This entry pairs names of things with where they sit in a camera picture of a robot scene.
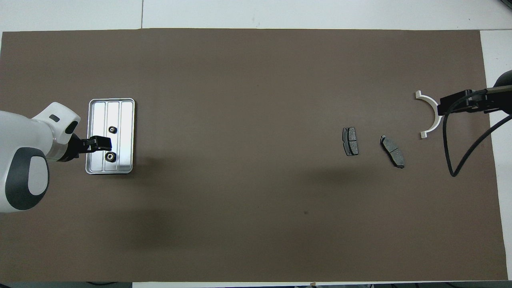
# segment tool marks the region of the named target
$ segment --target nut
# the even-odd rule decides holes
[[[105,160],[107,160],[108,162],[115,162],[116,159],[117,159],[117,155],[114,152],[110,151],[105,154]]]

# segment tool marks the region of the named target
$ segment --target black cable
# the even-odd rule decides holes
[[[110,285],[110,284],[114,284],[114,283],[117,283],[117,282],[105,282],[105,283],[87,282],[87,283],[89,283],[90,285],[95,285],[95,286],[105,286],[105,285]]]
[[[455,285],[453,285],[453,284],[451,284],[451,283],[449,283],[449,282],[445,282],[444,284],[446,284],[446,285],[448,285],[448,286],[450,286],[450,287],[453,287],[453,288],[467,288],[467,287],[455,286]]]
[[[512,119],[512,115],[509,115],[505,118],[503,118],[501,121],[499,121],[498,123],[494,124],[491,128],[489,128],[487,131],[485,131],[472,145],[471,147],[466,151],[466,153],[464,154],[464,156],[462,157],[462,159],[460,160],[459,164],[457,165],[457,168],[455,169],[455,171],[453,171],[453,167],[452,167],[452,161],[450,160],[450,153],[449,153],[449,150],[448,150],[448,139],[446,138],[446,124],[448,122],[448,115],[450,113],[453,112],[453,109],[461,104],[463,101],[473,97],[473,96],[476,96],[476,95],[480,95],[480,94],[483,94],[485,95],[485,93],[487,93],[487,90],[484,89],[484,90],[479,90],[479,91],[476,91],[476,92],[473,92],[473,93],[470,93],[462,98],[460,98],[459,100],[455,101],[449,108],[448,110],[446,111],[446,114],[444,115],[444,119],[443,119],[443,144],[444,144],[444,156],[446,157],[446,164],[448,165],[448,170],[450,172],[450,175],[452,177],[455,177],[457,176],[457,174],[459,174],[460,170],[462,169],[462,166],[464,165],[464,163],[466,162],[466,160],[469,158],[469,156],[471,155],[471,153],[473,152],[473,150],[487,137],[489,136],[494,130],[498,129],[500,126],[502,126],[503,124],[507,123],[509,120]]]

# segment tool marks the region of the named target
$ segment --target white semicircular bracket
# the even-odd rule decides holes
[[[432,123],[432,126],[428,130],[421,131],[419,133],[419,135],[421,136],[421,139],[423,139],[423,138],[426,138],[427,133],[434,131],[439,126],[439,123],[441,123],[442,116],[439,116],[439,114],[437,114],[437,102],[434,99],[432,99],[426,95],[421,95],[420,90],[416,91],[415,95],[416,95],[416,99],[421,99],[421,100],[426,101],[428,104],[430,104],[430,106],[432,106],[432,109],[434,109],[434,123]]]

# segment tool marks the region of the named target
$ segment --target gray brake pad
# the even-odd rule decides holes
[[[359,154],[354,127],[343,128],[343,148],[345,149],[347,156],[354,156]]]
[[[398,146],[397,146],[397,144],[395,144],[395,142],[391,141],[391,139],[389,139],[385,135],[383,135],[380,138],[380,144],[382,145],[384,150],[388,153],[389,158],[391,159],[391,162],[393,162],[393,165],[395,165],[395,167],[398,167],[400,169],[405,167],[405,162],[403,161],[402,151],[400,151],[400,148],[398,148]]]

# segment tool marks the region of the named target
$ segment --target table surface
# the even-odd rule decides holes
[[[154,27],[498,30],[481,32],[488,87],[501,73],[511,69],[512,55],[505,53],[505,48],[512,44],[512,31],[507,31],[512,29],[511,19],[512,10],[495,0],[435,0],[428,3],[330,0],[314,4],[292,0],[0,1],[0,31]],[[492,113],[491,123],[502,116],[502,113]],[[509,279],[512,276],[512,213],[505,208],[512,204],[512,179],[507,177],[512,173],[512,153],[508,150],[511,132],[512,123],[509,123],[492,135]],[[184,284],[140,283],[137,286],[144,285]],[[218,283],[196,283],[194,286],[198,285],[218,286]]]

